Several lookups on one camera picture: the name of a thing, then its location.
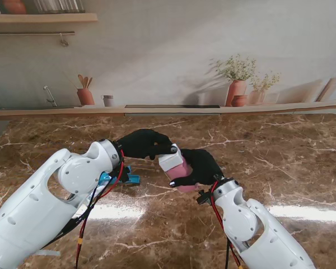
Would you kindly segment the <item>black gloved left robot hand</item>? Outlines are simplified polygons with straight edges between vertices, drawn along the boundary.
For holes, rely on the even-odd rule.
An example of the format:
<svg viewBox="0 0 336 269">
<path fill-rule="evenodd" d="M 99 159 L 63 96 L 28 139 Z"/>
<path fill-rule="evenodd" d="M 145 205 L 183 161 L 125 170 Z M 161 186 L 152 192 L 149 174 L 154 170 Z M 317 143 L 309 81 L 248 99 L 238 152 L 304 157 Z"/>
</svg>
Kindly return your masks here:
<svg viewBox="0 0 336 269">
<path fill-rule="evenodd" d="M 154 160 L 157 155 L 175 154 L 178 148 L 168 136 L 152 129 L 138 129 L 117 140 L 126 157 Z"/>
</svg>

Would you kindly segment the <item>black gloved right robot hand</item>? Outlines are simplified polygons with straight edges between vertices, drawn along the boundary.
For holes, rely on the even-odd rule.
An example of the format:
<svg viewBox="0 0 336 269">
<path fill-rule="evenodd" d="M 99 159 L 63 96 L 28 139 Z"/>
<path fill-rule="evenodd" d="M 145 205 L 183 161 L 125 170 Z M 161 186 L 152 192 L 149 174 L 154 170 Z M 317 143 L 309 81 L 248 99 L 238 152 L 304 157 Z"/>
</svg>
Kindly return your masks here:
<svg viewBox="0 0 336 269">
<path fill-rule="evenodd" d="M 213 185 L 217 180 L 224 178 L 222 170 L 208 151 L 204 149 L 182 149 L 181 153 L 190 165 L 192 172 L 185 177 L 173 179 L 169 184 L 171 188 L 197 183 Z"/>
</svg>

